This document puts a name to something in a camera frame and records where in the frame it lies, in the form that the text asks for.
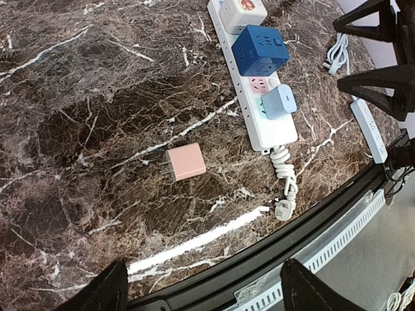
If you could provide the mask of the pink cube charger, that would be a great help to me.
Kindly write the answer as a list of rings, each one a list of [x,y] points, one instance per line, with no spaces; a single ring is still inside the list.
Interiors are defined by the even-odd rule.
[[[162,175],[169,175],[174,182],[193,178],[206,173],[206,164],[198,143],[186,144],[165,151],[167,165]]]

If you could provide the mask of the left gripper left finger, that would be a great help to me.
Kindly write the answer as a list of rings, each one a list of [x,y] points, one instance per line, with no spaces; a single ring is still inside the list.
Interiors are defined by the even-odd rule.
[[[128,274],[124,260],[115,260],[79,293],[55,310],[127,310]]]

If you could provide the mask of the white cube socket adapter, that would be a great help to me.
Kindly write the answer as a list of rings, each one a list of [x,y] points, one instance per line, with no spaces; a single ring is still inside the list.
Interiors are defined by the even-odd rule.
[[[219,16],[230,34],[240,34],[247,25],[260,25],[268,12],[261,0],[225,0]]]

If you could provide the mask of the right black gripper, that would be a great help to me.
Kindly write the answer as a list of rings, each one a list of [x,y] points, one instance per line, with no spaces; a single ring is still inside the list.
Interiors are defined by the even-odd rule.
[[[334,20],[333,27],[343,34],[393,43],[397,65],[346,76],[337,86],[404,121],[414,112],[414,1],[365,1]]]

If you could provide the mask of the blue cube socket adapter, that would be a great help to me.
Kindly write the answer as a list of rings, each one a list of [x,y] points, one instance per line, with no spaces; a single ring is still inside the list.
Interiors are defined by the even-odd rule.
[[[232,45],[241,76],[270,76],[290,59],[278,29],[247,25]]]

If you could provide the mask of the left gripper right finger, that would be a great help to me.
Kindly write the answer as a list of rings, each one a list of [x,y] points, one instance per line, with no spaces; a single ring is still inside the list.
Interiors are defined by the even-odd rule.
[[[363,310],[336,293],[296,259],[283,263],[280,277],[285,310]]]

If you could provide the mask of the light blue cube charger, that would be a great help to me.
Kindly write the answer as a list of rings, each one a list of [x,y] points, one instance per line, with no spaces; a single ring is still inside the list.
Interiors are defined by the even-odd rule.
[[[297,104],[292,89],[287,84],[280,84],[261,96],[263,111],[267,119],[277,120],[297,111]]]

